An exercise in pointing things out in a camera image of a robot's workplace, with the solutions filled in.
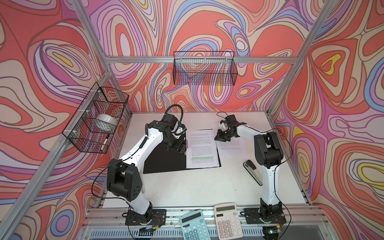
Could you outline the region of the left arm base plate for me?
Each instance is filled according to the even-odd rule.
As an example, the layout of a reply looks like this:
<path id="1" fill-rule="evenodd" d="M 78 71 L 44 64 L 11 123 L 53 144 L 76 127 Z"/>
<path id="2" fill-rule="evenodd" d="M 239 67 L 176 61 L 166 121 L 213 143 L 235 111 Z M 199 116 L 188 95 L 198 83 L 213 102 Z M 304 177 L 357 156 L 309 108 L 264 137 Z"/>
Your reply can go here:
<path id="1" fill-rule="evenodd" d="M 129 209 L 122 214 L 126 226 L 161 227 L 166 223 L 166 209 L 149 209 L 144 215 L 139 215 Z"/>

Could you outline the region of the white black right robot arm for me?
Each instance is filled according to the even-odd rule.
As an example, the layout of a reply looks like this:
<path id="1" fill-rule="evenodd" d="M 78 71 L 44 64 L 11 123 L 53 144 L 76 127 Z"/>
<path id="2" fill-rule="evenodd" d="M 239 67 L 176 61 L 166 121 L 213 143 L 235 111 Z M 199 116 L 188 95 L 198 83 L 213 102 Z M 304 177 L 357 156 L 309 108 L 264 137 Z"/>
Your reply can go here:
<path id="1" fill-rule="evenodd" d="M 245 123 L 226 124 L 221 121 L 215 141 L 230 142 L 232 138 L 239 137 L 254 143 L 255 159 L 261 166 L 263 181 L 259 218 L 263 223 L 271 223 L 283 214 L 283 203 L 279 197 L 278 176 L 284 153 L 279 137 L 273 130 L 259 131 Z"/>

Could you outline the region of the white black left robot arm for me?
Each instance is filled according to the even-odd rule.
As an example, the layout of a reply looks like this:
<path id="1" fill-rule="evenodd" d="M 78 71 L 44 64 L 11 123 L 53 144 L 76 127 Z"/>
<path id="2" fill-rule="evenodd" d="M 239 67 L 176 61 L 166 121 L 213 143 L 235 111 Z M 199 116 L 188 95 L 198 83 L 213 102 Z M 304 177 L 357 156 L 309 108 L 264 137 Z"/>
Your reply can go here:
<path id="1" fill-rule="evenodd" d="M 157 218 L 153 215 L 152 203 L 142 193 L 141 168 L 160 144 L 173 151 L 185 153 L 186 131 L 184 124 L 166 120 L 152 121 L 146 124 L 144 136 L 127 154 L 109 162 L 107 190 L 129 205 L 128 219 L 144 225 Z"/>

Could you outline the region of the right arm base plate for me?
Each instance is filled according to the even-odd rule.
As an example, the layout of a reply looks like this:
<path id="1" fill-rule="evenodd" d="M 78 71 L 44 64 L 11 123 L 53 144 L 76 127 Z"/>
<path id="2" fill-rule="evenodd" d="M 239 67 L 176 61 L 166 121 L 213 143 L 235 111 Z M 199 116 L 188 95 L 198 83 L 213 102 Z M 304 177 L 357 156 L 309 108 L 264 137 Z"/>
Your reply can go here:
<path id="1" fill-rule="evenodd" d="M 240 215 L 246 218 L 247 224 L 283 225 L 287 223 L 281 210 L 268 211 L 264 208 L 245 208 Z"/>

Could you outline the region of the blue folder with black inside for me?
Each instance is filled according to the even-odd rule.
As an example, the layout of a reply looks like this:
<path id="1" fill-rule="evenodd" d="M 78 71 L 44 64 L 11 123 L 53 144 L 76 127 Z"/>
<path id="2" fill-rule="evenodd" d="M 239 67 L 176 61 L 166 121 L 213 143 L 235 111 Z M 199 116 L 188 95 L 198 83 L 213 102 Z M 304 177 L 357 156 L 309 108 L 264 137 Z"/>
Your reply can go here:
<path id="1" fill-rule="evenodd" d="M 167 151 L 165 145 L 160 144 L 145 161 L 143 173 L 154 174 L 184 170 L 191 170 L 186 168 L 186 152 Z"/>

